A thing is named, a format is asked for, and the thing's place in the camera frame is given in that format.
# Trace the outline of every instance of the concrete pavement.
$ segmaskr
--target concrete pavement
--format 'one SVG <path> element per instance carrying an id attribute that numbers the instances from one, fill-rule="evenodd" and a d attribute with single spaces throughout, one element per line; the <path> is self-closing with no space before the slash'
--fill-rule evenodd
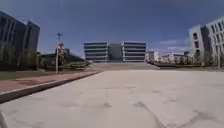
<path id="1" fill-rule="evenodd" d="M 223 128 L 223 78 L 222 72 L 106 71 L 0 110 L 8 128 Z"/>

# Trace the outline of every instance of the building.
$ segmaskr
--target building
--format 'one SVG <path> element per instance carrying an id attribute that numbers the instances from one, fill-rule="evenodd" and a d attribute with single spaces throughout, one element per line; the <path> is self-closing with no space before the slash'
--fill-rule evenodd
<path id="1" fill-rule="evenodd" d="M 0 61 L 8 58 L 8 63 L 17 64 L 25 51 L 36 52 L 39 31 L 34 23 L 24 24 L 0 11 Z"/>
<path id="2" fill-rule="evenodd" d="M 187 58 L 188 57 L 186 55 L 171 53 L 171 54 L 162 56 L 161 61 L 163 63 L 184 64 Z"/>
<path id="3" fill-rule="evenodd" d="M 147 62 L 158 62 L 159 53 L 154 51 L 147 51 L 145 54 L 145 61 Z"/>
<path id="4" fill-rule="evenodd" d="M 146 43 L 84 43 L 86 60 L 94 62 L 144 62 Z"/>
<path id="5" fill-rule="evenodd" d="M 84 43 L 86 60 L 94 62 L 108 61 L 109 47 L 107 42 Z"/>
<path id="6" fill-rule="evenodd" d="M 224 17 L 189 30 L 194 63 L 217 64 L 224 53 Z"/>
<path id="7" fill-rule="evenodd" d="M 144 62 L 146 43 L 143 42 L 122 42 L 124 62 Z"/>

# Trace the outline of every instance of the street lamp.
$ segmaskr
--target street lamp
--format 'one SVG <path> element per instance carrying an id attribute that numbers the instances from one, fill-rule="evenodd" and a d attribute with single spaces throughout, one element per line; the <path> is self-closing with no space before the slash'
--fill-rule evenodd
<path id="1" fill-rule="evenodd" d="M 56 47 L 56 63 L 55 63 L 55 68 L 56 68 L 56 73 L 58 73 L 58 44 L 61 42 L 61 33 L 57 33 L 58 36 L 58 42 L 57 42 L 57 47 Z"/>

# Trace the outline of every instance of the distant building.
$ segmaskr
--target distant building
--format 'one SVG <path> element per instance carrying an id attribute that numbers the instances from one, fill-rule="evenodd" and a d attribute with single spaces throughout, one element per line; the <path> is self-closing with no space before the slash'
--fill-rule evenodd
<path id="1" fill-rule="evenodd" d="M 171 53 L 171 54 L 162 56 L 161 59 L 163 63 L 180 64 L 185 62 L 185 60 L 187 59 L 187 56 L 183 54 Z"/>
<path id="2" fill-rule="evenodd" d="M 194 63 L 217 63 L 224 53 L 224 17 L 195 26 L 189 30 L 189 34 Z"/>
<path id="3" fill-rule="evenodd" d="M 36 51 L 39 31 L 40 27 L 34 23 L 23 24 L 0 11 L 0 61 L 8 54 L 8 62 L 17 64 L 25 51 Z"/>
<path id="4" fill-rule="evenodd" d="M 124 62 L 144 62 L 146 43 L 144 42 L 122 42 Z"/>
<path id="5" fill-rule="evenodd" d="M 144 62 L 146 43 L 125 41 L 122 43 L 84 43 L 86 60 L 93 62 Z"/>
<path id="6" fill-rule="evenodd" d="M 109 47 L 107 42 L 84 43 L 86 60 L 93 62 L 108 61 Z"/>
<path id="7" fill-rule="evenodd" d="M 159 61 L 159 53 L 154 51 L 147 51 L 145 54 L 145 60 L 147 62 L 158 62 Z"/>

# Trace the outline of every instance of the blue sky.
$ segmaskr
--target blue sky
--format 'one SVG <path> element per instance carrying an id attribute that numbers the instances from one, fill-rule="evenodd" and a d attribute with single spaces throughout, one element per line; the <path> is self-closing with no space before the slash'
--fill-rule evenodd
<path id="1" fill-rule="evenodd" d="M 38 50 L 52 52 L 56 33 L 83 56 L 86 41 L 145 41 L 161 54 L 189 49 L 189 28 L 224 16 L 224 0 L 0 0 L 0 10 L 41 27 Z"/>

